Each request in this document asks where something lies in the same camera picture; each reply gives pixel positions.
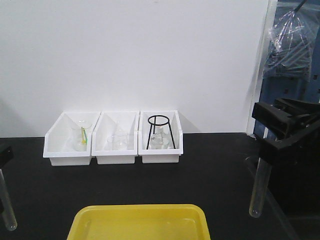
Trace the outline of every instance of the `test tube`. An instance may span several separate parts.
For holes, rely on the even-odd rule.
[[[15,213],[12,208],[6,182],[2,170],[0,168],[0,199],[3,205],[3,212],[1,213],[5,227],[9,231],[14,231],[18,224],[16,221]]]

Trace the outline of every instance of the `metal ring stand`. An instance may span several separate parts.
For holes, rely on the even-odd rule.
[[[156,123],[157,117],[159,118],[165,118],[167,121],[165,123]],[[148,123],[150,124],[150,130],[149,130],[149,137],[148,137],[148,143],[146,145],[146,149],[149,149],[149,143],[150,143],[150,137],[151,137],[151,132],[152,132],[152,127],[153,127],[153,134],[155,134],[156,131],[156,126],[160,127],[160,126],[164,126],[167,125],[169,126],[169,130],[170,130],[170,135],[171,135],[171,139],[172,139],[172,143],[173,143],[173,148],[176,149],[176,145],[175,145],[175,140],[174,140],[174,136],[172,134],[172,130],[171,130],[171,125],[170,125],[170,119],[167,116],[164,115],[153,115],[151,117],[148,118]]]

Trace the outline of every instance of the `white wall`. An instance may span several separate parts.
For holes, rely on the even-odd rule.
[[[62,111],[175,110],[245,132],[268,0],[0,1],[0,137]]]

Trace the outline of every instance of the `black clamp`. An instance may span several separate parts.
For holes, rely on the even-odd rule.
[[[276,140],[257,136],[259,157],[269,164],[295,159],[319,143],[320,103],[288,98],[277,98],[273,105],[257,102],[252,117],[276,136]]]

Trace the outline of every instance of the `black clamp stand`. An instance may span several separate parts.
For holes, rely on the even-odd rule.
[[[10,146],[0,145],[0,214],[7,230],[14,231],[17,221],[11,205],[2,167],[14,157]]]
[[[156,123],[157,121],[157,117],[160,119],[166,119],[166,122],[164,123]],[[153,127],[153,134],[155,134],[156,132],[156,126],[160,127],[160,126],[165,126],[168,124],[169,126],[169,130],[170,130],[170,135],[171,135],[171,140],[172,140],[172,144],[173,144],[173,148],[176,149],[176,145],[175,145],[175,140],[174,140],[174,136],[172,134],[172,130],[171,130],[171,125],[170,125],[170,119],[167,116],[164,115],[153,115],[151,117],[148,118],[148,123],[150,124],[150,130],[149,130],[149,137],[148,137],[148,143],[146,145],[146,149],[149,149],[149,143],[150,143],[150,137],[151,137],[151,132],[152,132],[152,127]]]
[[[320,140],[320,103],[278,98],[273,105],[254,104],[252,117],[275,135],[261,138],[249,213],[260,217],[272,165],[287,163],[317,146]]]

